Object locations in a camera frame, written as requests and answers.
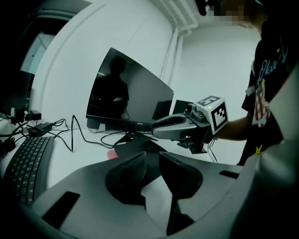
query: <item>white desk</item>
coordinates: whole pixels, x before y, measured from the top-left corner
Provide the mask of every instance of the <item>white desk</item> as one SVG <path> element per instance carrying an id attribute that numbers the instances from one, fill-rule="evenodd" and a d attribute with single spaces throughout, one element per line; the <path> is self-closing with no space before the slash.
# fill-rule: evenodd
<path id="1" fill-rule="evenodd" d="M 79 168 L 108 160 L 107 153 L 110 149 L 102 147 L 100 145 L 86 143 L 84 142 L 79 130 L 74 130 L 73 132 L 73 153 L 67 149 L 61 139 L 56 138 L 54 141 L 54 148 L 48 171 L 48 188 L 52 187 L 60 180 L 64 179 Z M 100 142 L 100 138 L 104 135 L 107 135 L 107 133 L 93 134 L 89 130 L 83 130 L 83 135 L 88 141 Z M 71 146 L 70 131 L 62 133 L 60 134 L 60 136 L 64 138 L 69 146 Z M 108 144 L 114 144 L 123 136 L 124 134 L 114 134 L 106 137 L 104 141 Z M 2 177 L 4 176 L 5 170 L 10 160 L 17 151 L 18 147 L 24 142 L 24 140 L 25 138 L 17 141 L 16 148 L 13 151 L 9 152 L 6 157 L 0 162 L 0 174 Z M 172 153 L 192 157 L 195 159 L 201 159 L 204 161 L 212 161 L 208 154 L 192 155 L 188 149 L 179 147 L 175 141 L 158 140 L 158 142 L 155 141 L 155 143 Z M 163 231 L 166 231 L 171 208 L 171 193 L 162 177 L 157 178 L 152 183 L 145 186 L 142 189 L 142 195 L 146 197 L 146 208 L 148 214 L 153 218 L 157 225 L 161 227 Z"/>

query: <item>power adapter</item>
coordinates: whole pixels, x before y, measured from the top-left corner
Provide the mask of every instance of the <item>power adapter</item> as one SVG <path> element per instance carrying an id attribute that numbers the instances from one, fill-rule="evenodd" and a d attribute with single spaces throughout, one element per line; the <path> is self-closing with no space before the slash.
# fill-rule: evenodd
<path id="1" fill-rule="evenodd" d="M 29 128 L 28 135 L 29 135 L 29 137 L 41 137 L 44 134 L 46 134 L 47 132 L 51 131 L 53 126 L 54 126 L 54 124 L 49 123 L 49 122 L 39 124 L 39 125 L 35 126 L 34 128 Z"/>

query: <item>black keyboard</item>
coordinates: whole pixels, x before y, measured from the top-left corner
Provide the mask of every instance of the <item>black keyboard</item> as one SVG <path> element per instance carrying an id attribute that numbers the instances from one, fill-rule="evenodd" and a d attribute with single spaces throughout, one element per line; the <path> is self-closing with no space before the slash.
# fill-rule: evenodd
<path id="1" fill-rule="evenodd" d="M 46 191 L 48 165 L 54 137 L 27 138 L 11 159 L 4 180 L 14 196 L 30 206 Z"/>

